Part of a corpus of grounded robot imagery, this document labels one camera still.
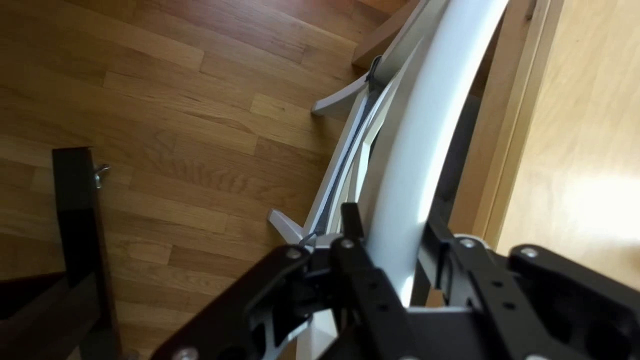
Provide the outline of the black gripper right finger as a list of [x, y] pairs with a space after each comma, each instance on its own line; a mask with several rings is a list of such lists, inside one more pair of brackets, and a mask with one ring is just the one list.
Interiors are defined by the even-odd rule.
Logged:
[[417, 259], [429, 280], [440, 277], [452, 240], [454, 235], [445, 225], [433, 221], [425, 223]]

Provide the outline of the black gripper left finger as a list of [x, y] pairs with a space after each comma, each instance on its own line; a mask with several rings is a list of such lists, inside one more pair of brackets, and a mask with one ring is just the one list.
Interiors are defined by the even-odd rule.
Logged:
[[342, 207], [342, 234], [349, 240], [363, 237], [363, 225], [360, 218], [360, 210], [355, 201], [344, 201]]

